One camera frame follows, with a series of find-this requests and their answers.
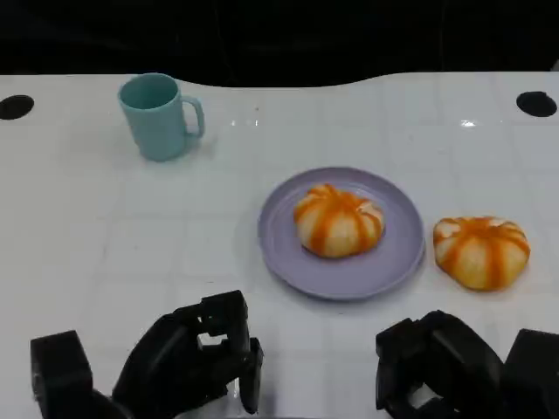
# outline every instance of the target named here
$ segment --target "orange stripe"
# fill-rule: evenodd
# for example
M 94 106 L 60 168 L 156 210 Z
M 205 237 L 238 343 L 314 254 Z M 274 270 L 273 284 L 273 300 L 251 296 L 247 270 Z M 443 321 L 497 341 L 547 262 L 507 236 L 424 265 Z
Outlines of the orange stripe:
M 328 189 L 328 192 L 330 192 L 330 194 L 332 194 L 333 196 L 338 196 L 338 192 L 331 184 L 324 183 L 324 188 Z
M 309 242 L 311 249 L 316 253 L 322 254 L 324 252 L 330 226 L 336 217 L 336 211 L 331 205 L 327 206 L 318 216 Z
M 487 248 L 487 286 L 490 290 L 498 290 L 504 284 L 502 270 L 502 254 L 500 252 L 499 242 L 496 240 L 486 240 Z
M 361 215 L 357 211 L 349 212 L 355 221 L 355 227 L 357 228 L 357 238 L 359 240 L 358 248 L 356 251 L 366 251 L 369 248 L 369 237 L 367 235 L 367 230 L 365 227 L 365 222 L 361 218 Z
M 459 222 L 454 218 L 443 218 L 437 224 L 441 224 L 441 223 L 459 224 Z
M 526 253 L 526 256 L 530 256 L 530 246 L 528 245 L 528 243 L 524 242 L 522 239 L 520 239 L 518 237 L 510 237 L 510 236 L 503 236 L 503 237 L 499 237 L 499 238 L 501 238 L 502 240 L 505 240 L 509 243 L 516 244 L 521 251 Z
M 295 211 L 293 212 L 293 219 L 295 220 L 295 222 L 297 223 L 308 210 L 319 203 L 321 203 L 321 201 L 318 199 L 310 199 L 306 203 L 303 203 L 302 205 L 296 207 Z
M 320 188 L 312 188 L 307 192 L 307 195 L 326 196 L 328 192 Z
M 446 271 L 452 275 L 452 271 L 454 270 L 454 266 L 456 265 L 456 262 L 458 260 L 458 255 L 462 251 L 464 245 L 466 245 L 467 241 L 470 239 L 471 237 L 469 236 L 460 236 L 456 238 L 454 244 L 446 252 L 443 260 L 440 263 L 443 271 Z

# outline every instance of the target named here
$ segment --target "bun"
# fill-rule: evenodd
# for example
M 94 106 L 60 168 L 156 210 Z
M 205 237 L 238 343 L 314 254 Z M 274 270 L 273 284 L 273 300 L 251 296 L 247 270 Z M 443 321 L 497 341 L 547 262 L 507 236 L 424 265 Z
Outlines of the bun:
M 433 245 L 443 271 L 481 291 L 511 285 L 530 257 L 521 228 L 494 216 L 443 218 L 435 225 Z
M 383 213 L 373 202 L 327 183 L 307 192 L 293 218 L 303 246 L 323 258 L 368 251 L 384 229 Z

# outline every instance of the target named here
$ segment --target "plate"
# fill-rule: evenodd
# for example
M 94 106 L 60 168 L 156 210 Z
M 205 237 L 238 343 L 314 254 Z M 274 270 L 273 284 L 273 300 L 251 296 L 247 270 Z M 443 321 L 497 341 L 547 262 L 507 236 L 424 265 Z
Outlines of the plate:
M 383 210 L 385 228 L 377 247 L 348 258 L 319 258 L 297 237 L 293 208 L 320 183 L 369 198 Z M 421 216 L 402 190 L 381 176 L 355 168 L 316 168 L 279 185 L 259 218 L 259 244 L 268 269 L 290 286 L 315 297 L 366 299 L 409 278 L 421 263 Z

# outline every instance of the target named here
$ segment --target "plate rim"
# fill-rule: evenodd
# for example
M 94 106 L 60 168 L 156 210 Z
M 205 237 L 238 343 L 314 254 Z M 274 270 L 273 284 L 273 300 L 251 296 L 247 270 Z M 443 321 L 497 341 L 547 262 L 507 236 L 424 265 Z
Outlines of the plate rim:
M 413 261 L 410 264 L 410 267 L 397 281 L 394 281 L 394 282 L 392 282 L 390 284 L 387 284 L 383 287 L 377 288 L 372 292 L 360 292 L 360 293 L 357 293 L 357 294 L 344 294 L 344 295 L 341 295 L 341 296 L 334 296 L 331 293 L 326 294 L 326 293 L 311 291 L 311 290 L 305 289 L 304 287 L 292 284 L 292 282 L 290 280 L 284 278 L 284 276 L 281 275 L 282 270 L 278 269 L 277 264 L 272 263 L 270 261 L 269 257 L 266 254 L 266 251 L 265 251 L 264 238 L 263 238 L 262 232 L 264 230 L 263 215 L 265 213 L 266 207 L 270 204 L 270 201 L 271 201 L 272 197 L 277 193 L 277 191 L 279 189 L 281 189 L 282 187 L 284 187 L 286 184 L 293 181 L 297 177 L 300 177 L 300 176 L 303 176 L 303 175 L 306 175 L 306 174 L 312 174 L 313 172 L 321 172 L 321 171 L 329 171 L 329 170 L 330 171 L 331 170 L 334 170 L 334 171 L 343 170 L 343 171 L 349 171 L 349 172 L 357 172 L 361 175 L 372 176 L 372 177 L 375 177 L 376 179 L 380 179 L 382 182 L 387 183 L 393 189 L 399 191 L 404 196 L 404 198 L 407 199 L 411 203 L 411 207 L 413 209 L 413 212 L 415 213 L 415 216 L 417 217 L 417 219 L 419 221 L 419 229 L 420 229 L 420 233 L 421 233 L 421 245 L 418 247 L 418 253 L 413 258 Z M 270 273 L 273 276 L 281 279 L 284 283 L 288 284 L 290 287 L 292 287 L 293 289 L 295 289 L 299 292 L 303 292 L 303 293 L 305 293 L 309 296 L 315 297 L 315 298 L 325 299 L 325 300 L 330 300 L 330 301 L 357 301 L 357 300 L 369 299 L 369 298 L 371 298 L 371 297 L 373 297 L 377 294 L 381 294 L 383 292 L 387 292 L 388 290 L 390 290 L 392 288 L 395 288 L 396 286 L 398 286 L 398 285 L 402 284 L 403 282 L 405 282 L 406 280 L 410 279 L 410 277 L 413 275 L 413 273 L 415 273 L 418 270 L 418 267 L 421 265 L 421 263 L 424 259 L 425 249 L 426 249 L 425 227 L 424 227 L 423 218 L 421 217 L 421 214 L 419 213 L 419 210 L 416 207 L 416 204 L 413 202 L 413 200 L 403 190 L 401 190 L 396 184 L 394 184 L 394 182 L 391 182 L 390 180 L 386 179 L 384 176 L 374 174 L 372 172 L 369 172 L 367 170 L 363 170 L 361 168 L 352 168 L 350 166 L 326 166 L 326 167 L 320 167 L 320 168 L 311 168 L 309 170 L 303 170 L 299 173 L 296 173 L 296 174 L 290 176 L 288 179 L 286 179 L 282 183 L 276 185 L 276 187 L 273 189 L 273 191 L 270 194 L 268 194 L 267 198 L 264 201 L 264 204 L 261 207 L 260 214 L 259 214 L 259 219 L 258 219 L 258 236 L 259 236 L 258 237 L 259 248 L 260 248 L 260 251 L 262 253 L 262 257 L 264 259 L 264 262 L 266 264 L 266 268 L 268 269 L 268 271 L 270 271 Z

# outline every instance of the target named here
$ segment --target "table surface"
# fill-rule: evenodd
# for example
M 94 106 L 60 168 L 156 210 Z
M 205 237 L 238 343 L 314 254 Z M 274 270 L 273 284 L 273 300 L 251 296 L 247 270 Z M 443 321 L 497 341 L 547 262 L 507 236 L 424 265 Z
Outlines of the table surface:
M 501 357 L 521 327 L 559 333 L 559 113 L 537 119 L 515 105 L 526 91 L 559 100 L 559 73 L 400 74 L 281 90 L 182 83 L 204 104 L 207 135 L 164 164 L 144 161 L 131 139 L 116 100 L 127 79 L 0 77 L 0 96 L 35 100 L 26 117 L 0 121 L 2 417 L 40 417 L 31 338 L 77 329 L 95 386 L 109 393 L 155 319 L 234 289 L 266 351 L 262 416 L 384 418 L 375 335 L 404 317 L 453 313 Z M 266 196 L 290 175 L 331 165 L 384 175 L 417 205 L 427 255 L 406 285 L 328 303 L 263 266 L 256 222 Z M 442 216 L 486 214 L 518 222 L 532 256 L 511 289 L 480 294 L 437 268 L 431 229 Z M 244 416 L 232 390 L 187 416 Z

